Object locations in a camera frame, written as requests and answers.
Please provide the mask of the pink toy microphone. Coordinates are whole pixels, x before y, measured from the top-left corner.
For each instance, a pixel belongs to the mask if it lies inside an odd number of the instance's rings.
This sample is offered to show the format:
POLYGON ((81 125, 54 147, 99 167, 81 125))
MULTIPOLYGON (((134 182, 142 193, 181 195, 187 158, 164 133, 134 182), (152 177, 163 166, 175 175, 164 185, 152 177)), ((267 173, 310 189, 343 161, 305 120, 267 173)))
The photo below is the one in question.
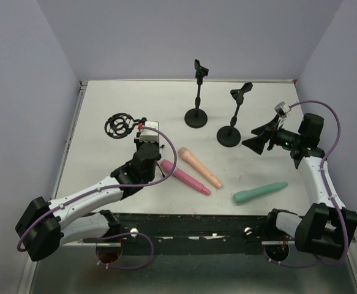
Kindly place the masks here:
POLYGON ((160 163, 160 167, 165 173, 172 172, 172 175, 176 179, 178 179, 180 182, 184 183, 185 185, 189 186, 193 190, 206 196, 211 195, 211 191, 204 184, 197 181, 195 178, 191 177, 190 175, 188 175, 186 172, 182 171, 178 167, 174 167, 173 163, 170 162, 169 160, 166 159, 162 160, 160 163))

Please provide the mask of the black tripod shock-mount stand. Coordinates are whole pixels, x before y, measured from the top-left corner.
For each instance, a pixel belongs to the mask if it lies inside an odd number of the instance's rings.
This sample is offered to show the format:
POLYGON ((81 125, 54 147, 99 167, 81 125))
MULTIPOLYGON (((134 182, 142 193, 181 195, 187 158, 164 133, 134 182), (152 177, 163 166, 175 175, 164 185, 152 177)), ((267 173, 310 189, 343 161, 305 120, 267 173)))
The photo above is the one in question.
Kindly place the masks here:
MULTIPOLYGON (((112 139, 123 139, 133 131, 135 137, 140 134, 139 129, 148 121, 146 118, 135 119, 127 113, 117 113, 107 119, 104 125, 105 133, 112 139)), ((135 151, 131 160, 119 167, 119 176, 131 177, 134 181, 148 183, 154 180, 157 162, 161 159, 160 150, 142 147, 135 151)))

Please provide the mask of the green toy microphone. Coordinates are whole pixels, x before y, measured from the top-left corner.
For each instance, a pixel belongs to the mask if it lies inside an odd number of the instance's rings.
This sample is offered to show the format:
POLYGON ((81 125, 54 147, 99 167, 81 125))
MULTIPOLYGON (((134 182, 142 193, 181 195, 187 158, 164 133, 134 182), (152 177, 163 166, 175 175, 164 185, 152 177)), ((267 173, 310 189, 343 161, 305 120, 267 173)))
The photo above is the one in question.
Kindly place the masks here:
POLYGON ((233 201, 236 204, 243 204, 249 202, 258 197, 262 197, 265 195, 269 195, 275 192, 278 192, 288 186, 286 181, 276 182, 272 184, 268 184, 265 186, 257 187, 251 190, 242 190, 233 194, 233 201))

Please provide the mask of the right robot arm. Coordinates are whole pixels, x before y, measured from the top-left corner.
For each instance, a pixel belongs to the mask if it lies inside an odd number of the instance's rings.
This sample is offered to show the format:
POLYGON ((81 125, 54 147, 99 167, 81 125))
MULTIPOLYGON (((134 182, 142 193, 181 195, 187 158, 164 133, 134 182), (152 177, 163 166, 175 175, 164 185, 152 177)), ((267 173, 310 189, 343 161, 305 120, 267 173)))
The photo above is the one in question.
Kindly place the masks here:
POLYGON ((294 133, 281 127, 276 116, 252 130, 254 137, 242 145, 257 154, 274 146, 289 151, 311 202, 303 217, 273 209, 267 216, 267 228, 292 237, 301 252, 342 260, 357 228, 357 213, 346 209, 330 179, 325 152, 318 147, 323 125, 321 116, 308 113, 294 133))

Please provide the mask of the black round-base stand front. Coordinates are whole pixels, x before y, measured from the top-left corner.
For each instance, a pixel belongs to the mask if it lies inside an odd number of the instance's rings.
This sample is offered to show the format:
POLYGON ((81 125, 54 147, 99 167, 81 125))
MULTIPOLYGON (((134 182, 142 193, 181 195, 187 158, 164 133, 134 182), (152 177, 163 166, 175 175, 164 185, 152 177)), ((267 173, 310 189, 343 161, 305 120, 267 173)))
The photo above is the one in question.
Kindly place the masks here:
POLYGON ((232 148, 237 146, 241 140, 241 134, 235 125, 238 120, 239 109, 244 102, 244 95, 250 92, 252 88, 252 83, 245 83, 240 89, 232 89, 230 91, 232 98, 236 102, 236 109, 230 120, 230 125, 221 127, 216 135, 217 141, 224 147, 232 148))

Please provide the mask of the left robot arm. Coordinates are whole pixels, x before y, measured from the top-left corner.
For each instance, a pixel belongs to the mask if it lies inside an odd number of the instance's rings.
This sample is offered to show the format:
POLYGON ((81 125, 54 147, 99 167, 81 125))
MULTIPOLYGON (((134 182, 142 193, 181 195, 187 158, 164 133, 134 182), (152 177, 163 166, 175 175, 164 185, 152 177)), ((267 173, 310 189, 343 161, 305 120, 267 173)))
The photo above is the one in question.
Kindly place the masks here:
POLYGON ((46 201, 33 199, 15 226, 17 251, 40 261, 63 244, 90 238, 105 238, 115 229, 114 216, 95 209, 120 202, 144 187, 153 186, 161 158, 159 135, 137 133, 136 151, 131 160, 116 168, 98 183, 72 195, 46 201))

